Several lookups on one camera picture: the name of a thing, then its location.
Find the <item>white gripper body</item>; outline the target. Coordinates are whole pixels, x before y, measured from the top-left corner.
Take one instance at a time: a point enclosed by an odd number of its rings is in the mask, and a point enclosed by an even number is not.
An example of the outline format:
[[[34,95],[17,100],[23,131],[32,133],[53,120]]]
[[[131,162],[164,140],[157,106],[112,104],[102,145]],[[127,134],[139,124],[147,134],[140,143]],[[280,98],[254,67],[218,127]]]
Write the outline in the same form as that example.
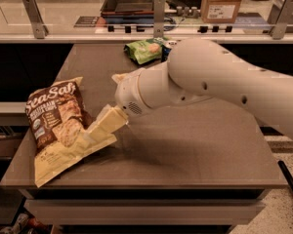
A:
[[[150,108],[144,103],[140,89],[139,78],[144,68],[129,72],[132,77],[124,83],[117,84],[115,101],[129,117],[139,117],[150,113]]]

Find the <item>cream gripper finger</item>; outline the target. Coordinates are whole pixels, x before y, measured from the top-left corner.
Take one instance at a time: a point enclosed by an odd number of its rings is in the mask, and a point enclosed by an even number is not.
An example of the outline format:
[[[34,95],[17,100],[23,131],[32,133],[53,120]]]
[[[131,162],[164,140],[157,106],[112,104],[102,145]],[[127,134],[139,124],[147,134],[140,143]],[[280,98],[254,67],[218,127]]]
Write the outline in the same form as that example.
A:
[[[132,75],[130,73],[113,74],[111,76],[112,80],[116,84],[124,83],[125,81],[127,81],[131,77],[132,77]]]
[[[77,154],[92,154],[117,141],[114,132],[126,125],[127,114],[119,106],[107,104],[89,128],[72,145]]]

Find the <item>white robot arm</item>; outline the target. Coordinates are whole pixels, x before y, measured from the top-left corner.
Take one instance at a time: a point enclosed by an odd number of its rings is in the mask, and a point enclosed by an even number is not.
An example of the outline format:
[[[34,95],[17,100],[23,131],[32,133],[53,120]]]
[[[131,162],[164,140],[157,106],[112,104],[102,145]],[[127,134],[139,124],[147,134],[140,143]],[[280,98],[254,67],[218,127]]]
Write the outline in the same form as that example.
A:
[[[253,65],[219,44],[199,38],[179,42],[168,59],[149,68],[131,70],[120,51],[75,46],[68,55],[88,81],[113,70],[114,100],[134,122],[156,110],[191,105],[208,98],[232,103],[293,140],[293,76]]]

